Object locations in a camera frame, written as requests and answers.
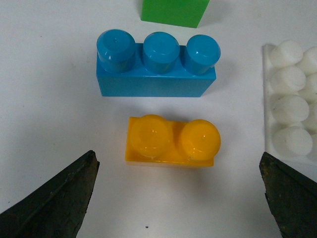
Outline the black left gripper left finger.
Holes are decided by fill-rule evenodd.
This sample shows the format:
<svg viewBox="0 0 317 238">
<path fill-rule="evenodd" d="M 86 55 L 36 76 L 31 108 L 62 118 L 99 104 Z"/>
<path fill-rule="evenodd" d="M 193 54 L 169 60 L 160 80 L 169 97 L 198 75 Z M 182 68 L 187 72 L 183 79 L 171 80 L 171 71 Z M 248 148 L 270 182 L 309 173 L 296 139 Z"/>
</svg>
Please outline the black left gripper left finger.
<svg viewBox="0 0 317 238">
<path fill-rule="evenodd" d="M 74 238 L 81 228 L 100 163 L 90 150 L 0 215 L 2 238 Z"/>
</svg>

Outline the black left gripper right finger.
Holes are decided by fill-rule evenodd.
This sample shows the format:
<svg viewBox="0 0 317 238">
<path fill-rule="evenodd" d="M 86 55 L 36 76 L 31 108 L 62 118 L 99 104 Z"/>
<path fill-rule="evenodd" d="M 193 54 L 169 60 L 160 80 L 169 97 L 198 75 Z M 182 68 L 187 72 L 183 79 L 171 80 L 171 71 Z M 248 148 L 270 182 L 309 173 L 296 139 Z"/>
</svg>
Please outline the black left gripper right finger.
<svg viewBox="0 0 317 238">
<path fill-rule="evenodd" d="M 264 152 L 259 164 L 269 209 L 284 238 L 317 236 L 317 183 Z"/>
</svg>

